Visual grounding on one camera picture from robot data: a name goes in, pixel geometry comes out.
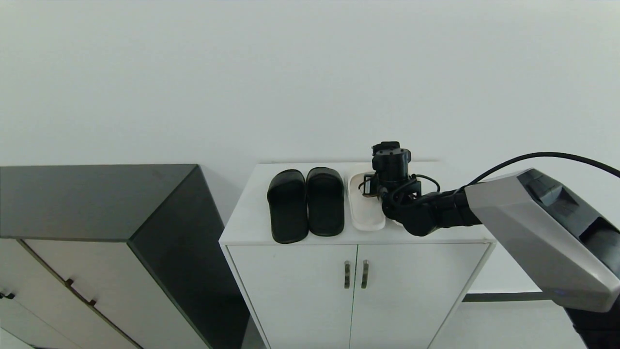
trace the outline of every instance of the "black cabinet top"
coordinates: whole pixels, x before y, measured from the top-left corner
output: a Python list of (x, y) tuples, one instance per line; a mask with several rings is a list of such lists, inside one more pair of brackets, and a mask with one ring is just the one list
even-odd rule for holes
[(195, 167), (2, 167), (0, 237), (126, 241)]

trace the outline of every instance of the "gray floor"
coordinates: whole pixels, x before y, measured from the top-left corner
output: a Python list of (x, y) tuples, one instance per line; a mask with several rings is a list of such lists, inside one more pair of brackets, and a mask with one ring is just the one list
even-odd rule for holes
[(247, 323), (246, 337), (243, 339), (241, 349), (266, 349), (252, 318)]

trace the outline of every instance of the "metal handle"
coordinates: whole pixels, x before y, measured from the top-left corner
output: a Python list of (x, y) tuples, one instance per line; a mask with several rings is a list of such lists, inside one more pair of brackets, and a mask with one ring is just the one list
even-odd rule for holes
[(15, 298), (15, 295), (13, 293), (4, 294), (4, 293), (0, 292), (0, 299), (2, 299), (2, 298), (13, 299), (13, 298)]
[(361, 274), (361, 288), (368, 285), (368, 260), (364, 260), (364, 272)]
[(81, 294), (79, 294), (73, 287), (71, 287), (71, 285), (73, 285), (73, 280), (72, 279), (67, 279), (67, 281), (64, 282), (65, 287), (67, 287), (69, 289), (69, 291), (71, 291), (71, 293), (73, 293), (74, 296), (76, 296), (80, 301), (86, 303), (87, 305), (94, 307), (95, 304), (97, 304), (97, 301), (95, 301), (94, 299), (91, 299), (91, 301), (87, 301), (86, 298), (82, 297)]
[(351, 287), (351, 262), (345, 262), (345, 289)]

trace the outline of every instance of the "cabinet door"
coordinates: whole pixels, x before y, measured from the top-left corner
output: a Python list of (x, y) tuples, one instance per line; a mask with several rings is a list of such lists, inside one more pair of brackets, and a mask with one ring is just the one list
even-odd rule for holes
[(0, 239), (0, 285), (24, 308), (81, 348), (135, 349), (16, 240)]
[(147, 349), (207, 345), (123, 242), (26, 240), (74, 289)]
[(351, 349), (428, 348), (487, 247), (360, 245)]
[(0, 327), (19, 340), (40, 348), (79, 349), (62, 334), (22, 307), (19, 298), (0, 299)]
[(271, 349), (349, 348), (356, 245), (228, 250)]

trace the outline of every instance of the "drawer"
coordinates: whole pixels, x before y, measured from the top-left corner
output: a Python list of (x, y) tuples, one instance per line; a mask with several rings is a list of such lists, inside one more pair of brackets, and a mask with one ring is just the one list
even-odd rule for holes
[[(31, 346), (80, 349), (75, 343), (22, 307), (19, 298), (0, 299), (0, 327)], [(4, 348), (0, 338), (0, 348)]]
[(74, 280), (79, 294), (95, 299), (95, 308), (143, 348), (208, 348), (127, 244), (26, 243), (63, 279)]
[(0, 285), (24, 308), (78, 347), (135, 349), (69, 292), (16, 240), (0, 239)]

